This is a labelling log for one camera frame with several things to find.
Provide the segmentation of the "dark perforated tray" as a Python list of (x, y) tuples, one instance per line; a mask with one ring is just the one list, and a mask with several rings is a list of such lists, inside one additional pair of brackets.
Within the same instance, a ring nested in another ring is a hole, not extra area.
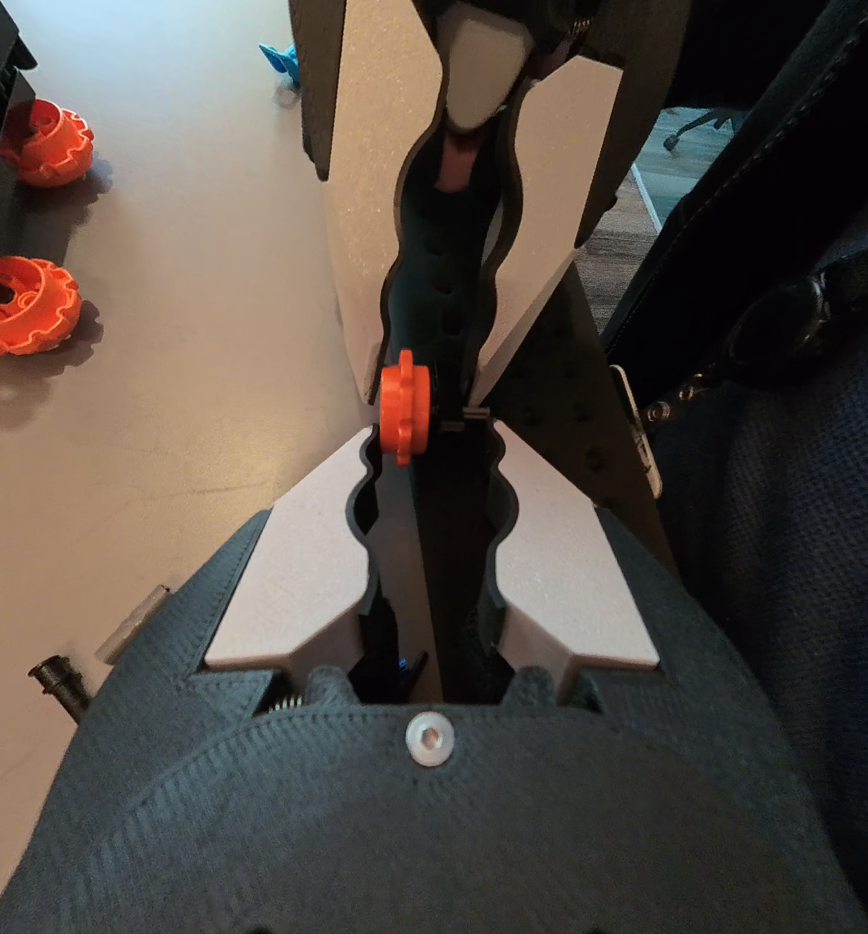
[(679, 576), (576, 265), (571, 263), (486, 397), (557, 472)]

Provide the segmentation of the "black pin connector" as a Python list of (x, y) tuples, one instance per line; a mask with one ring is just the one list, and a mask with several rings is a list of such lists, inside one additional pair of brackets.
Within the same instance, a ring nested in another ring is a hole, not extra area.
[(91, 704), (83, 676), (66, 656), (51, 656), (31, 668), (28, 676), (53, 697), (76, 724), (80, 724)]

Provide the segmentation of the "building kit robot model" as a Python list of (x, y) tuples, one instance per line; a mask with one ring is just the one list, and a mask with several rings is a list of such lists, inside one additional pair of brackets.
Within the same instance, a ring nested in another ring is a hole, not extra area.
[(94, 155), (90, 125), (35, 95), (24, 74), (36, 65), (0, 2), (0, 357), (54, 349), (72, 334), (82, 306), (64, 268), (5, 254), (18, 240), (25, 189), (77, 182)]

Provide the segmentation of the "person's blue sweater torso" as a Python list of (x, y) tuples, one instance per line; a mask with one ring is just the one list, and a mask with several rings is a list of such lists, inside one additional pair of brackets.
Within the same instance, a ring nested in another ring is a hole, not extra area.
[(686, 588), (753, 669), (868, 911), (868, 2), (692, 2), (666, 104), (747, 110), (604, 332), (826, 271), (850, 310), (813, 378), (656, 460)]

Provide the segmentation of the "blue plastic pin tool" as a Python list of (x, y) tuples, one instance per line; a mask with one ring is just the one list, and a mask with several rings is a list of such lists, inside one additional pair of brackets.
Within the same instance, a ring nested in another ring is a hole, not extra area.
[(276, 73), (286, 76), (295, 88), (300, 89), (300, 61), (295, 44), (279, 50), (274, 46), (259, 43), (258, 48)]

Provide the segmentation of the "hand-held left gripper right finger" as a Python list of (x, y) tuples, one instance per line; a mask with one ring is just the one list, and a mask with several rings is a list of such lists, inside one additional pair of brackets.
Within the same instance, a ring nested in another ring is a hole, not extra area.
[(514, 670), (655, 670), (660, 662), (592, 500), (504, 422), (489, 469), (482, 643)]

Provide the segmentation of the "small orange gear wheel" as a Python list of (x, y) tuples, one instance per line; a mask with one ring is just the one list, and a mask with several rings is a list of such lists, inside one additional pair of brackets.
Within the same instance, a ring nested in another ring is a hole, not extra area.
[(431, 377), (412, 351), (401, 350), (395, 364), (381, 369), (379, 391), (381, 452), (395, 456), (399, 468), (428, 447), (431, 412)]

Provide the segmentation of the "black office chair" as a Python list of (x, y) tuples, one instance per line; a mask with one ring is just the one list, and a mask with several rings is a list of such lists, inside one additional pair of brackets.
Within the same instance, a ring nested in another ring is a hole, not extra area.
[(663, 147), (667, 152), (673, 152), (684, 134), (698, 129), (701, 126), (711, 125), (714, 130), (720, 130), (729, 123), (733, 134), (736, 134), (749, 111), (734, 108), (711, 108), (689, 123), (681, 125), (675, 132), (667, 136), (663, 141)]

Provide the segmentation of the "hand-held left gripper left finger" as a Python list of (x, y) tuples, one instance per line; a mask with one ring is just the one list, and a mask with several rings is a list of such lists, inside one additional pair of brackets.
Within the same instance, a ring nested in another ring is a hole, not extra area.
[(214, 671), (351, 671), (379, 588), (368, 534), (379, 517), (377, 427), (348, 442), (280, 497), (207, 649)]

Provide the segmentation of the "black perforated beam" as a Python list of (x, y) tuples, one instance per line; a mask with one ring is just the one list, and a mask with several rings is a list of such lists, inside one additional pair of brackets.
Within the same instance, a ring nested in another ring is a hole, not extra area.
[(401, 194), (403, 254), (388, 296), (393, 362), (408, 349), (428, 367), (433, 412), (426, 451), (406, 470), (428, 591), (443, 699), (496, 704), (511, 670), (478, 633), (488, 543), (488, 430), (469, 418), (478, 286), (500, 201), (498, 120), (472, 140), (439, 127)]

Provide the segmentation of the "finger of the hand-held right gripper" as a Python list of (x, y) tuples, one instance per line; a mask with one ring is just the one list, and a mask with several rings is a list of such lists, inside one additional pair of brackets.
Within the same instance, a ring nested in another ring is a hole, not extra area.
[(483, 400), (559, 284), (576, 253), (583, 210), (623, 71), (575, 56), (524, 93), (512, 139), (521, 216), (508, 250), (496, 243), (496, 312), (473, 372)]
[(368, 404), (391, 333), (404, 184), (440, 117), (442, 77), (414, 2), (347, 3), (325, 226), (347, 358)]

